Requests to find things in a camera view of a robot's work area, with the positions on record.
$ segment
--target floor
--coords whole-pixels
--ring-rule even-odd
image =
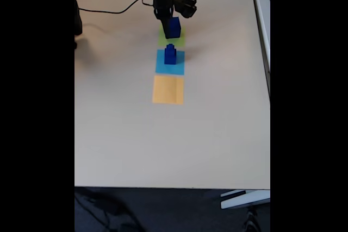
[[[242,232],[246,208],[220,209],[219,195],[226,190],[188,189],[100,189],[123,201],[146,232]],[[103,212],[77,195],[97,217]],[[262,232],[270,231],[270,204],[256,207]],[[132,222],[127,216],[110,217],[110,227]],[[105,229],[75,201],[75,231],[103,232]]]

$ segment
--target blue cube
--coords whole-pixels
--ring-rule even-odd
[[[169,21],[169,38],[180,38],[181,26],[179,17],[172,17]]]
[[[176,65],[176,49],[171,43],[164,49],[164,64]]]

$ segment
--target small blue block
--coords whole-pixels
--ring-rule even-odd
[[[164,64],[176,65],[176,49],[172,43],[164,49]]]
[[[172,17],[169,20],[169,38],[179,38],[181,33],[181,26],[179,17]]]

